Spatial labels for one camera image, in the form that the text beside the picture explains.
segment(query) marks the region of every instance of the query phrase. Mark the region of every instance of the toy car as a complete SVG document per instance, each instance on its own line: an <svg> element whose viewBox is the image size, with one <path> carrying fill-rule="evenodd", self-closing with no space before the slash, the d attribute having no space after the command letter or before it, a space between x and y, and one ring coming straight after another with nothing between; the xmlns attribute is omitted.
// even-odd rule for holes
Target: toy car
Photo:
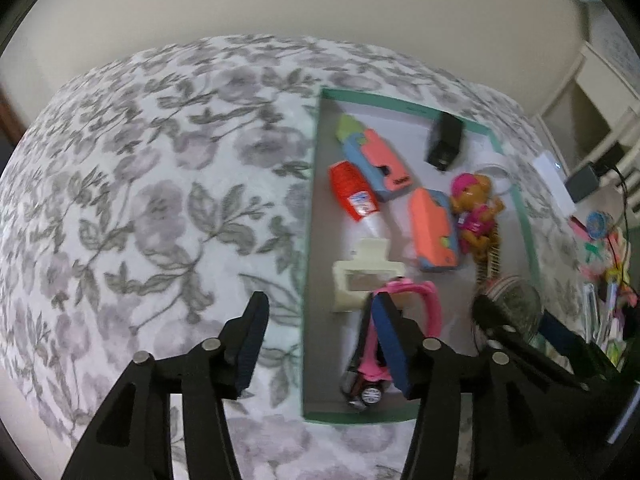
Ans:
<svg viewBox="0 0 640 480"><path fill-rule="evenodd" d="M358 342L340 380L340 390L348 405L359 412L379 403L392 381L382 348L378 343L378 334L371 321L371 303L373 297L379 292L389 294L416 292L422 298L427 314L422 327L424 335L437 337L442 328L440 300L437 289L431 282L414 283L408 278L398 278L368 295L362 310Z"/></svg>

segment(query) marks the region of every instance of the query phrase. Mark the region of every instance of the floral bedspread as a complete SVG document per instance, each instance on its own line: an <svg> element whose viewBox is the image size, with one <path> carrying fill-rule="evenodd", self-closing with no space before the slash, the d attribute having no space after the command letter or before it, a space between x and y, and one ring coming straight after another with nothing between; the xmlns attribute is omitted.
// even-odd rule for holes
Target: floral bedspread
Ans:
<svg viewBox="0 0 640 480"><path fill-rule="evenodd" d="M413 422L300 418L300 312L314 113L322 86L378 92L489 126L518 168L546 307L577 320L577 257L511 99L366 44L223 36L147 50L65 84L0 178L0 354L61 439L78 442L139 349L217 335L253 290L271 300L258 367L226 404L242 477L395 479ZM470 447L463 417L461 457ZM180 405L177 478L187 478ZM466 466L456 470L466 478Z"/></svg>

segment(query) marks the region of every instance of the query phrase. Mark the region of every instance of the doll pink hat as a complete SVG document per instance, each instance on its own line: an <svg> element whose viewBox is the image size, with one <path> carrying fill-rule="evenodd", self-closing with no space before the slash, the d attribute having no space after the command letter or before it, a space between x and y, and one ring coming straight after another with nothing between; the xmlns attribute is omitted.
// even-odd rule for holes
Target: doll pink hat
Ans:
<svg viewBox="0 0 640 480"><path fill-rule="evenodd" d="M451 194L453 198L458 198L469 186L478 184L478 179L472 173L460 173L451 183Z"/></svg>

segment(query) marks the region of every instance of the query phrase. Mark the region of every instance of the black box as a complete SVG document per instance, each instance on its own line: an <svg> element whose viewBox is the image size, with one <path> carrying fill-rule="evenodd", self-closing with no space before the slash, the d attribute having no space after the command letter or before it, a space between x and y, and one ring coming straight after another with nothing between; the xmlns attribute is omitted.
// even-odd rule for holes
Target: black box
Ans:
<svg viewBox="0 0 640 480"><path fill-rule="evenodd" d="M447 168L460 153L464 123L451 114L443 112L429 136L429 144L424 160L440 171Z"/></svg>
<svg viewBox="0 0 640 480"><path fill-rule="evenodd" d="M586 166L572 174L564 183L564 187L574 204L596 192L600 187L600 178L596 174L593 163L588 162Z"/></svg>

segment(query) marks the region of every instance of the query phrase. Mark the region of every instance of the red bottle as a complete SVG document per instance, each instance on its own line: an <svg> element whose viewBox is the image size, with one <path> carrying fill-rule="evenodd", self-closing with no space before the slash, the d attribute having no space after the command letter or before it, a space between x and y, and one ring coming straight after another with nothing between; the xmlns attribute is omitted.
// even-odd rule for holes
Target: red bottle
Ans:
<svg viewBox="0 0 640 480"><path fill-rule="evenodd" d="M356 222L363 221L372 235L388 238L388 229L380 215L378 201L357 168L343 160L329 166L329 183L340 206Z"/></svg>

